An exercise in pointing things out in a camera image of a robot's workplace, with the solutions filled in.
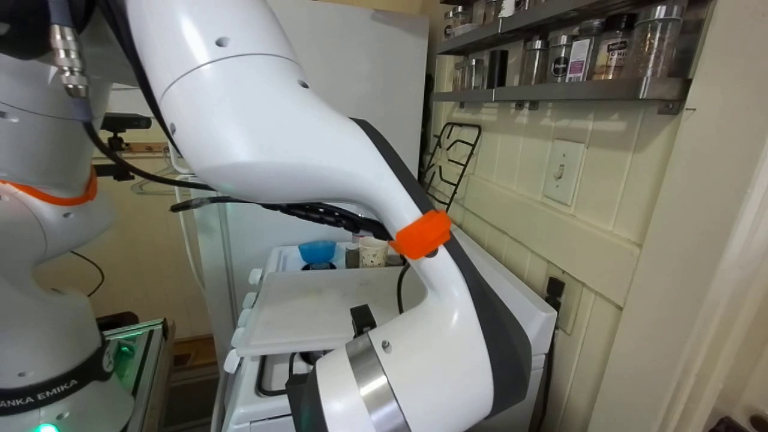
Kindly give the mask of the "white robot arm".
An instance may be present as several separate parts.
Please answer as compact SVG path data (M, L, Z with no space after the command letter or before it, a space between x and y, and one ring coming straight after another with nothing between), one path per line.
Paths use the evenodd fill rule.
M392 144L307 83L267 0L0 0L2 432L122 432L134 400L83 294L34 271L105 222L112 83L145 91L193 186L367 226L428 294L289 384L297 432L466 432L525 398L530 342Z

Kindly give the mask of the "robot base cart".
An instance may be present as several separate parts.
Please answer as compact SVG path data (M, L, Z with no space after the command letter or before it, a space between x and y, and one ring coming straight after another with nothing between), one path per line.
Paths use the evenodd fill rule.
M141 322L134 311L99 316L99 328L115 347L115 373L134 398L122 432L163 432L167 407L172 324Z

